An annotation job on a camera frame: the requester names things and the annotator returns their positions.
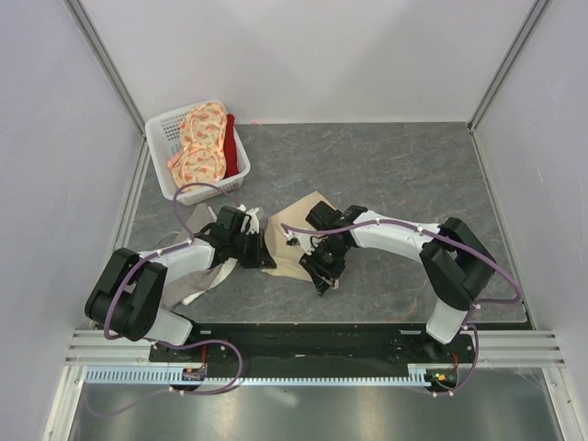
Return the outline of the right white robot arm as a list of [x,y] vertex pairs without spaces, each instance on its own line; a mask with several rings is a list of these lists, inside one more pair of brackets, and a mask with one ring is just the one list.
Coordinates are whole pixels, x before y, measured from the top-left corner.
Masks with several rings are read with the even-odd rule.
[[409,222],[356,205],[341,211],[324,202],[311,209],[306,221],[311,226],[308,231],[287,228],[287,245],[302,248],[299,264],[319,296],[339,282],[345,256],[353,248],[377,249],[413,260],[423,266],[436,294],[420,341],[422,353],[438,362],[453,352],[453,339],[494,274],[495,263],[464,221]]

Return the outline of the beige cloth napkin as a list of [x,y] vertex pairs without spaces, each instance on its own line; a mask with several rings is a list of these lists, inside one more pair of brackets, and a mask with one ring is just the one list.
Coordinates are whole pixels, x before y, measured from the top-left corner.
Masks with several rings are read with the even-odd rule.
[[311,282],[311,276],[299,264],[299,260],[304,256],[303,248],[299,245],[287,245],[287,237],[281,224],[286,223],[296,228],[315,231],[315,228],[305,221],[305,218],[311,209],[321,201],[325,202],[329,208],[334,208],[320,192],[314,191],[268,219],[265,232],[266,248],[277,267],[266,268],[267,274]]

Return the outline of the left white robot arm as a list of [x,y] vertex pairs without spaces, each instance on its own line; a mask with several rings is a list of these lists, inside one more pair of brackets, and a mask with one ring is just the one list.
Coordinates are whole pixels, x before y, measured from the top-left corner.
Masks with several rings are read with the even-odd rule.
[[103,326],[107,339],[163,341],[180,360],[194,360],[202,341],[189,319],[164,308],[164,288],[181,277],[227,266],[276,268],[259,211],[224,207],[214,222],[181,243],[141,253],[119,248],[91,291],[85,316]]

